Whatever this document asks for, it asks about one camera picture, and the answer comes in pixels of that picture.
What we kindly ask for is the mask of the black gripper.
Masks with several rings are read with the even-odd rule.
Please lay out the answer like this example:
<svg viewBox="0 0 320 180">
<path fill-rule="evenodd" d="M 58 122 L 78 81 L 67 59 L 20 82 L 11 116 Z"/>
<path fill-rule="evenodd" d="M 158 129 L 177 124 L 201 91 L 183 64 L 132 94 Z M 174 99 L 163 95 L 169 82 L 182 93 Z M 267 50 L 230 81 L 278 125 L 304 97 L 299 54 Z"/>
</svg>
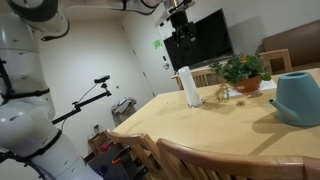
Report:
<svg viewBox="0 0 320 180">
<path fill-rule="evenodd" d="M 170 17 L 172 27 L 175 31 L 172 33 L 177 47 L 180 47 L 183 38 L 188 38 L 191 43 L 197 40 L 196 28 L 192 21 L 188 21 L 185 11 L 179 11 Z"/>
</svg>

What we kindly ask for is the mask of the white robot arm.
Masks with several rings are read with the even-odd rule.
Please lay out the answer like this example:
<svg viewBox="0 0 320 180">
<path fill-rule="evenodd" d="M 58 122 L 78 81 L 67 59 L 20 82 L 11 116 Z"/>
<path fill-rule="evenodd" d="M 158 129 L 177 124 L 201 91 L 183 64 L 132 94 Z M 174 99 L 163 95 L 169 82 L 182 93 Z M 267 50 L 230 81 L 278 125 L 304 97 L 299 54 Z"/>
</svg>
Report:
<svg viewBox="0 0 320 180">
<path fill-rule="evenodd" d="M 0 147 L 47 180 L 103 180 L 83 159 L 86 130 L 57 123 L 65 104 L 85 103 L 99 117 L 100 101 L 148 97 L 148 87 L 121 23 L 72 21 L 61 0 L 2 0 L 0 15 Z"/>
</svg>

